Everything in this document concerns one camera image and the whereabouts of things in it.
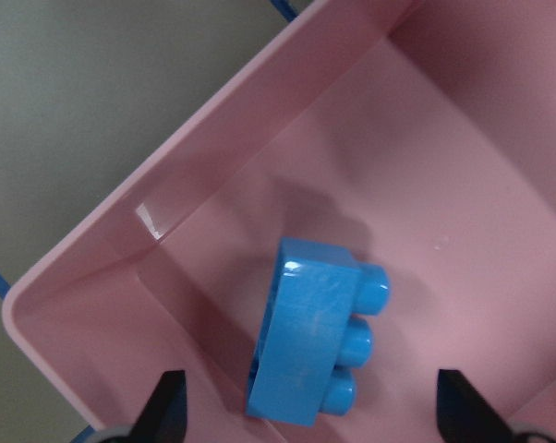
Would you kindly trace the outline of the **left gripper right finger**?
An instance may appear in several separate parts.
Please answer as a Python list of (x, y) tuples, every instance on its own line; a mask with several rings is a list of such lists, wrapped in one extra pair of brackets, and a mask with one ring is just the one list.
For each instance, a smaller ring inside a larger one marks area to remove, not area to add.
[(457, 369), (438, 372), (437, 428), (444, 442), (521, 441)]

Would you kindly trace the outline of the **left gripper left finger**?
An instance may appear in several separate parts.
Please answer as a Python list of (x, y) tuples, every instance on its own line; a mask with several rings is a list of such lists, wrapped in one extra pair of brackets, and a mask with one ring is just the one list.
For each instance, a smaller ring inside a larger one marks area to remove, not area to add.
[(180, 443), (186, 434), (186, 373), (165, 371), (125, 441)]

